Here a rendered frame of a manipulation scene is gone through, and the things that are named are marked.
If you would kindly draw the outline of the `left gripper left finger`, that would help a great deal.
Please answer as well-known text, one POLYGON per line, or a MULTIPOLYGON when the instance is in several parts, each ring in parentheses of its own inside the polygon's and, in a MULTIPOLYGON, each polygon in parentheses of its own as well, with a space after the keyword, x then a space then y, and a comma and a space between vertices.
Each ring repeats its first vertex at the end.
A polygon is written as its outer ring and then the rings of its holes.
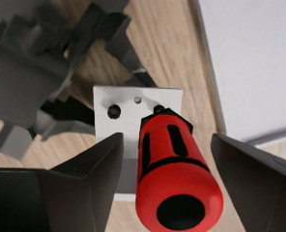
POLYGON ((50 169, 0 167, 0 229, 105 232, 123 153, 115 132, 50 169))

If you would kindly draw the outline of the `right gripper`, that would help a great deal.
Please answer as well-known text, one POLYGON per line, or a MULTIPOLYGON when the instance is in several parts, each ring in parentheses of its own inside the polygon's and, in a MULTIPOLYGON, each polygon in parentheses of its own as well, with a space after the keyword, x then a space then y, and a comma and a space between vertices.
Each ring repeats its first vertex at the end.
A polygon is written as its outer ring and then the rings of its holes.
POLYGON ((0 133, 0 155, 22 163, 38 137, 43 139, 41 144, 46 144, 51 138, 65 134, 97 136, 95 111, 71 96, 65 103, 57 100, 95 40, 105 42, 103 51, 122 64, 146 87, 158 87, 143 68, 125 34, 130 18, 118 14, 128 0, 87 1, 89 5, 75 28, 71 30, 68 27, 65 31, 71 38, 61 49, 62 56, 70 44, 75 47, 67 60, 63 57, 68 64, 68 73, 63 85, 43 105, 37 114, 38 121, 32 129, 19 130, 4 126, 0 133))

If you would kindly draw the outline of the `grey cylinder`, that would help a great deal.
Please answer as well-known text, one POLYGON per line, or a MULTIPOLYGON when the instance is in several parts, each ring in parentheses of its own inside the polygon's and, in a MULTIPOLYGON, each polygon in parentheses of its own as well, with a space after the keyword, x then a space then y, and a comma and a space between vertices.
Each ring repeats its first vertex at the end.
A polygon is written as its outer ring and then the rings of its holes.
MULTIPOLYGON (((131 79, 126 81, 121 85, 121 87, 146 87, 143 83, 141 83, 137 78, 131 79)), ((135 98, 134 101, 136 103, 140 103, 141 99, 140 98, 135 98)))

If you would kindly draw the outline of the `black screw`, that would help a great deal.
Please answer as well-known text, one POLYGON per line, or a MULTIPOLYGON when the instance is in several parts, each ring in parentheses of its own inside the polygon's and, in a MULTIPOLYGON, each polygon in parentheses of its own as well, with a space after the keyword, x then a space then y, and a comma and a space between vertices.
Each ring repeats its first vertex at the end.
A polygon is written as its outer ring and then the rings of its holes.
POLYGON ((157 106, 155 106, 155 108, 154 108, 154 113, 156 113, 157 111, 159 111, 159 110, 162 110, 162 109, 165 109, 164 108, 164 106, 162 106, 162 105, 157 105, 157 106))
POLYGON ((108 109, 107 116, 111 120, 118 120, 121 116, 121 109, 118 105, 113 105, 108 109))

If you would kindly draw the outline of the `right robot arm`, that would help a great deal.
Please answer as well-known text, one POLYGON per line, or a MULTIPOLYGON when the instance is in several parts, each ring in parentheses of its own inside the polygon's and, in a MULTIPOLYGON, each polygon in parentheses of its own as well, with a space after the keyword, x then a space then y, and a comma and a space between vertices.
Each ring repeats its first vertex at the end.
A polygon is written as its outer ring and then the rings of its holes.
POLYGON ((0 0, 1 125, 32 129, 59 91, 68 73, 60 50, 71 38, 64 33, 69 25, 49 0, 0 0))

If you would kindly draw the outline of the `red screwdriver handle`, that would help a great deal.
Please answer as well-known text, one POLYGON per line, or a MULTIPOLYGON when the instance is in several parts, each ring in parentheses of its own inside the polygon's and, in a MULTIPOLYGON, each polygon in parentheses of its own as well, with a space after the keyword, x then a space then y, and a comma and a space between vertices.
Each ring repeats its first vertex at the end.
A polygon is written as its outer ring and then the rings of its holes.
POLYGON ((192 132, 169 107, 141 119, 135 206, 150 232, 208 232, 222 215, 222 190, 192 132))

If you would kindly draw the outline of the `white bracket with holes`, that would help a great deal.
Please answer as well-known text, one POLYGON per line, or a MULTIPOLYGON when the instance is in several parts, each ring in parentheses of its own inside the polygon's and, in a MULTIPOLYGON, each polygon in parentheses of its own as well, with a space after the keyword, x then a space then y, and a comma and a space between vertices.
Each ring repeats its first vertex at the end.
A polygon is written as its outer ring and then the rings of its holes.
POLYGON ((138 142, 141 119, 154 114, 162 105, 181 114, 182 88, 94 86, 94 108, 97 143, 115 132, 124 134, 122 170, 113 201, 136 201, 138 142), (135 98, 141 102, 136 103, 135 98), (108 109, 118 105, 121 116, 111 120, 108 109))

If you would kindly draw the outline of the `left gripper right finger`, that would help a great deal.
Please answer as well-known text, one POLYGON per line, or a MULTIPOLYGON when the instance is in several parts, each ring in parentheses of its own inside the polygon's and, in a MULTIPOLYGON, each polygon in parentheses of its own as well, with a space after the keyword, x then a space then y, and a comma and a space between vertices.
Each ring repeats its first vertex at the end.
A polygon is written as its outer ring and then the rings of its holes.
POLYGON ((213 133, 219 177, 245 232, 286 232, 286 159, 213 133))

